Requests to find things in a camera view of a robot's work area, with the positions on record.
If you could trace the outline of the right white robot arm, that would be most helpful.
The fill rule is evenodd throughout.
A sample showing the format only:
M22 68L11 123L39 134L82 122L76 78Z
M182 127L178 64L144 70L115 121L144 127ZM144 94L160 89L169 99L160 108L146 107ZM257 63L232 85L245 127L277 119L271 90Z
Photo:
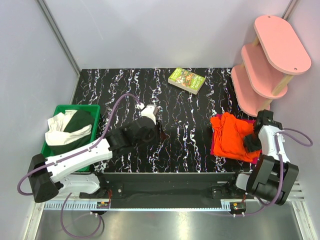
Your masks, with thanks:
M299 168L290 163L283 145L284 129L280 122L273 120L269 110L258 112L253 123L253 133L243 138L247 153L260 151L259 159L250 174L240 173L236 180L227 185L228 195L239 198L244 192L283 205L298 177Z

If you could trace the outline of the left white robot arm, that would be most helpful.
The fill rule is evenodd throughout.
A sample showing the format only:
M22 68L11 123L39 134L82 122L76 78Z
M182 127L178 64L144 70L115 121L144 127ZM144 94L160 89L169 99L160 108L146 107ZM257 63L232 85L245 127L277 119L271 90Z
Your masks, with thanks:
M123 127L106 133L85 146L45 157L34 155L29 165L29 183L36 203L52 200L58 194L79 193L103 198L108 193L107 181L101 174L75 172L100 161L131 154L139 147L160 142L162 124L143 116Z

